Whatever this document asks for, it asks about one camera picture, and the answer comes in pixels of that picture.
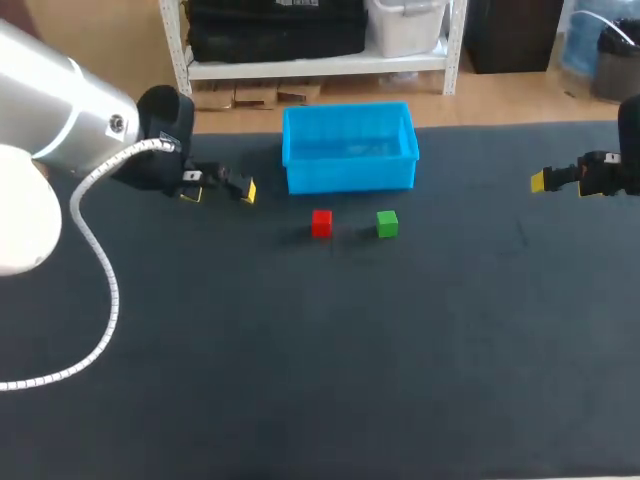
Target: white cable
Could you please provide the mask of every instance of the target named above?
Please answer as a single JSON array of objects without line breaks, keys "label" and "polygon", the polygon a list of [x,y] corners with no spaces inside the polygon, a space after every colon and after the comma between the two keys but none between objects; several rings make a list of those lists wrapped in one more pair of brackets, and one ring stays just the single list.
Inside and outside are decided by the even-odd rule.
[{"label": "white cable", "polygon": [[173,152],[175,151],[175,149],[176,145],[174,143],[164,140],[142,140],[141,142],[125,148],[123,151],[104,162],[93,172],[87,175],[87,177],[82,180],[82,182],[80,182],[80,185],[78,185],[78,187],[74,190],[73,195],[71,195],[71,202],[69,205],[69,209],[71,210],[71,217],[73,218],[75,224],[78,226],[80,233],[82,233],[84,238],[89,243],[89,246],[98,257],[98,261],[100,262],[100,265],[102,265],[104,273],[107,276],[107,281],[109,283],[109,291],[111,292],[111,312],[109,313],[109,323],[107,324],[107,329],[105,330],[102,338],[100,339],[100,342],[93,349],[93,351],[75,365],[72,365],[69,368],[65,368],[64,370],[61,370],[59,372],[45,375],[44,377],[35,377],[28,380],[18,380],[15,382],[0,382],[0,391],[24,390],[27,388],[41,387],[50,383],[59,382],[60,380],[64,380],[65,378],[69,378],[72,375],[80,373],[82,370],[95,362],[100,354],[104,352],[104,349],[107,347],[107,345],[111,341],[111,338],[113,337],[113,332],[115,331],[116,324],[118,323],[118,312],[120,310],[120,294],[118,292],[118,281],[116,280],[116,275],[113,271],[113,267],[111,267],[111,262],[107,258],[107,255],[104,253],[104,250],[100,246],[100,243],[96,239],[95,235],[82,218],[82,214],[80,213],[80,201],[94,183],[111,172],[113,169],[122,165],[132,156],[149,150]]},{"label": "white cable", "polygon": [[609,25],[611,28],[613,28],[616,32],[618,32],[618,34],[624,38],[627,43],[629,43],[629,45],[633,45],[634,47],[636,46],[636,44],[633,42],[633,40],[631,40],[631,38],[624,33],[622,30],[620,30],[617,26],[615,26],[612,22],[610,22],[609,20],[607,20],[604,17],[601,17],[600,15],[598,15],[597,13],[593,13],[590,12],[589,10],[576,10],[575,12],[573,12],[571,15],[575,15],[576,13],[585,13],[587,15],[591,15],[594,18],[597,18],[598,20],[602,20],[604,23],[606,23],[607,25]]}]

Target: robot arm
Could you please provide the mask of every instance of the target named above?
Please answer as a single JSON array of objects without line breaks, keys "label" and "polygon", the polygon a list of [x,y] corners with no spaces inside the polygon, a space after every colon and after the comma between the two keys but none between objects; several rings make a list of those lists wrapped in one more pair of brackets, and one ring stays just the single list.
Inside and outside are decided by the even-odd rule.
[{"label": "robot arm", "polygon": [[[203,189],[222,186],[253,203],[251,178],[190,159],[193,124],[192,101],[172,87],[154,87],[136,105],[0,20],[0,276],[39,265],[60,235],[57,198],[32,160],[79,177],[108,174],[140,190],[196,202]],[[146,139],[162,142],[130,150]],[[111,162],[115,157],[117,164]]]},{"label": "robot arm", "polygon": [[618,111],[620,153],[593,151],[566,168],[546,167],[531,178],[531,190],[555,192],[577,182],[580,196],[611,196],[624,190],[640,195],[640,95],[624,101]]}]

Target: white plastic box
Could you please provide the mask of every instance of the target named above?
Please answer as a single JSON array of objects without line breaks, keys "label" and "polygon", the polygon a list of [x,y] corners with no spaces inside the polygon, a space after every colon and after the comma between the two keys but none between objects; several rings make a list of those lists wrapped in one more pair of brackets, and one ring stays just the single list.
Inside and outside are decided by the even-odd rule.
[{"label": "white plastic box", "polygon": [[449,0],[367,0],[369,26],[385,57],[433,51]]}]

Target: cardboard box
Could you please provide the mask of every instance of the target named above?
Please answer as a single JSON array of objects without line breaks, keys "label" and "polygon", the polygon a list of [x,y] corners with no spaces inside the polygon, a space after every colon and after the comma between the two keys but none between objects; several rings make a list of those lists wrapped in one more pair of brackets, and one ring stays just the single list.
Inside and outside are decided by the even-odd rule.
[{"label": "cardboard box", "polygon": [[253,80],[237,83],[235,105],[238,108],[273,110],[278,105],[276,81]]},{"label": "cardboard box", "polygon": [[228,80],[194,82],[192,99],[197,110],[217,112],[233,108],[235,86]]},{"label": "cardboard box", "polygon": [[283,80],[278,87],[278,101],[295,105],[313,105],[322,90],[321,78]]}]

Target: black bin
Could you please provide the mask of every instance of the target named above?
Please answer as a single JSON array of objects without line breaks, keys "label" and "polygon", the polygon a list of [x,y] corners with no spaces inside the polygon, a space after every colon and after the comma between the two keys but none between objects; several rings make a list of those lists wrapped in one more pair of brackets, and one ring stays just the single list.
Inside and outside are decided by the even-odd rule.
[{"label": "black bin", "polygon": [[622,102],[640,94],[640,20],[623,19],[615,25],[631,38],[629,44],[607,27],[598,39],[598,66],[592,93],[598,98]]}]

